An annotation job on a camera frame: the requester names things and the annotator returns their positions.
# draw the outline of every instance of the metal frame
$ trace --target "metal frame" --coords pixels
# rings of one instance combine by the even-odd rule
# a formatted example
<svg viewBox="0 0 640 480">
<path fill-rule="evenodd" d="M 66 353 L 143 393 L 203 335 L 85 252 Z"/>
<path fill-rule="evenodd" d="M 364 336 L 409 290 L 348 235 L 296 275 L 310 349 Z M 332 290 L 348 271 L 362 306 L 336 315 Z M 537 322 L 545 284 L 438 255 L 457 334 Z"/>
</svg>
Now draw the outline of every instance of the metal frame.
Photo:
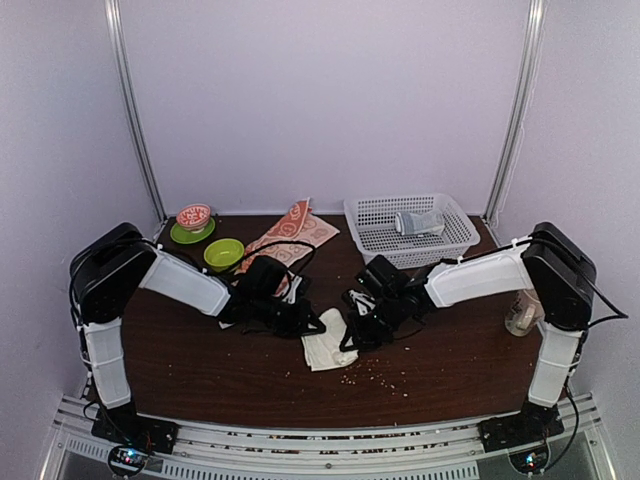
<svg viewBox="0 0 640 480">
<path fill-rule="evenodd" d="M 489 202 L 484 215 L 487 223 L 492 227 L 497 226 L 501 202 L 507 193 L 510 174 L 513 171 L 520 146 L 522 123 L 525 110 L 532 96 L 533 81 L 539 60 L 540 40 L 542 37 L 546 3 L 546 0 L 530 0 L 529 3 L 529 20 L 524 38 L 522 63 L 520 64 L 520 75 L 518 77 L 516 95 L 507 128 L 507 136 L 502 146 L 496 179 L 491 189 Z"/>
<path fill-rule="evenodd" d="M 112 445 L 91 436 L 95 406 L 83 408 L 86 400 L 63 397 L 56 413 L 55 436 L 47 461 L 38 477 L 56 480 L 65 452 L 103 461 Z M 590 394 L 576 397 L 579 430 L 590 435 L 593 460 L 603 480 L 615 480 L 608 460 L 602 421 Z M 575 425 L 571 404 L 559 404 L 569 437 Z M 266 429 L 178 420 L 180 427 L 174 453 L 154 455 L 145 472 L 169 479 L 251 478 L 293 479 L 410 479 L 412 475 L 463 469 L 473 476 L 475 462 L 507 454 L 485 453 L 477 424 L 488 417 L 424 425 L 360 429 Z"/>
<path fill-rule="evenodd" d="M 131 81 L 131 73 L 129 70 L 129 60 L 127 59 L 127 51 L 125 49 L 124 33 L 122 31 L 122 21 L 120 19 L 120 1 L 105 0 L 105 8 L 107 13 L 107 25 L 109 27 L 109 36 L 113 44 L 113 52 L 115 54 L 118 73 L 120 74 L 120 87 L 122 88 L 122 96 L 127 111 L 127 120 L 131 138 L 135 148 L 136 157 L 142 172 L 142 179 L 151 203 L 159 222 L 167 218 L 167 213 L 162 204 L 160 191 L 156 177 L 153 174 L 153 168 L 149 160 L 149 152 L 144 140 L 142 132 L 142 123 L 138 114 L 135 95 L 133 93 L 133 83 Z"/>
</svg>

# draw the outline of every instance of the robotic arm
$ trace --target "robotic arm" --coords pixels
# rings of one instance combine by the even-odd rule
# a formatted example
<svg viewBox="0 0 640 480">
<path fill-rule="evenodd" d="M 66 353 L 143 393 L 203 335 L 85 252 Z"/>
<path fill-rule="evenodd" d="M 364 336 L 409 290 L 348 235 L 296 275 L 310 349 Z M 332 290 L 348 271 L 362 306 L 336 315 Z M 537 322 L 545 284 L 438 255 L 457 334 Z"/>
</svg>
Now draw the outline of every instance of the robotic arm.
<svg viewBox="0 0 640 480">
<path fill-rule="evenodd" d="M 92 433 L 142 451 L 170 453 L 177 426 L 136 413 L 120 338 L 124 309 L 136 289 L 153 290 L 226 323 L 258 319 L 285 338 L 326 330 L 307 299 L 291 300 L 300 288 L 289 298 L 274 296 L 287 275 L 277 260 L 257 257 L 231 286 L 147 242 L 127 223 L 79 253 L 70 270 L 72 315 L 101 405 Z"/>
<path fill-rule="evenodd" d="M 363 308 L 362 297 L 353 291 L 344 297 L 353 310 L 341 349 L 373 350 L 392 342 L 407 318 L 420 319 L 473 298 L 535 288 L 546 316 L 528 398 L 517 415 L 483 422 L 481 433 L 486 451 L 539 441 L 563 431 L 556 404 L 586 340 L 595 277 L 593 262 L 550 223 L 537 225 L 511 246 L 443 261 L 412 278 L 378 256 L 356 277 L 374 306 Z"/>
</svg>

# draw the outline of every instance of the orange patterned napkin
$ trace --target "orange patterned napkin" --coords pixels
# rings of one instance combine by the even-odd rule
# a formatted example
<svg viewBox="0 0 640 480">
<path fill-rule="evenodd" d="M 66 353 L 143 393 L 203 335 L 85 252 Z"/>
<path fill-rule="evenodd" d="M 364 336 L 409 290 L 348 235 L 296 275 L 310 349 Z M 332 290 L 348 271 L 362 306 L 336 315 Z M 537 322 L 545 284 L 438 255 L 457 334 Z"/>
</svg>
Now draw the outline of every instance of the orange patterned napkin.
<svg viewBox="0 0 640 480">
<path fill-rule="evenodd" d="M 336 227 L 311 214 L 307 198 L 296 203 L 291 207 L 289 213 L 282 217 L 267 233 L 247 246 L 245 253 L 250 253 L 262 245 L 278 240 L 298 240 L 319 247 L 338 233 L 340 230 Z M 246 272 L 253 259 L 258 255 L 269 255 L 290 267 L 309 253 L 311 253 L 311 249 L 303 245 L 274 245 L 244 261 L 237 273 Z"/>
</svg>

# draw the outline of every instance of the white wall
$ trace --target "white wall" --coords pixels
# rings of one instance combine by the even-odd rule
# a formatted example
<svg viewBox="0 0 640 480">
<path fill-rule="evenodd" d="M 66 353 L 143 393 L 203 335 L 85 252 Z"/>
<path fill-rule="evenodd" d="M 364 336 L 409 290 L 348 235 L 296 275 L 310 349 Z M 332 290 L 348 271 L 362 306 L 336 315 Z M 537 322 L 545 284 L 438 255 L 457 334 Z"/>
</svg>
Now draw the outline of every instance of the white wall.
<svg viewBox="0 0 640 480">
<path fill-rule="evenodd" d="M 444 192 L 483 212 L 528 0 L 124 0 L 167 210 Z"/>
<path fill-rule="evenodd" d="M 84 376 L 67 300 L 75 253 L 154 225 L 118 90 L 104 2 L 0 7 L 0 465 L 33 478 L 63 392 Z"/>
<path fill-rule="evenodd" d="M 551 2 L 537 87 L 501 240 L 551 220 L 593 258 L 631 315 L 594 328 L 576 384 L 593 391 L 621 462 L 640 478 L 640 2 Z M 605 310 L 599 308 L 597 313 Z"/>
</svg>

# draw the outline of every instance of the green bowl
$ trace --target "green bowl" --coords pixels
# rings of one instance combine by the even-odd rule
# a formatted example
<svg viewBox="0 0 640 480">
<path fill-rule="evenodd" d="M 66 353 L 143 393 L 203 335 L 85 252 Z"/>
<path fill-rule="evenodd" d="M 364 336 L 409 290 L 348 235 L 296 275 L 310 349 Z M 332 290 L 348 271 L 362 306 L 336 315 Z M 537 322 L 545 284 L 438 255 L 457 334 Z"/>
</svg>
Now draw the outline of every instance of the green bowl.
<svg viewBox="0 0 640 480">
<path fill-rule="evenodd" d="M 204 251 L 204 261 L 214 272 L 226 270 L 244 255 L 244 245 L 234 238 L 221 238 Z"/>
</svg>

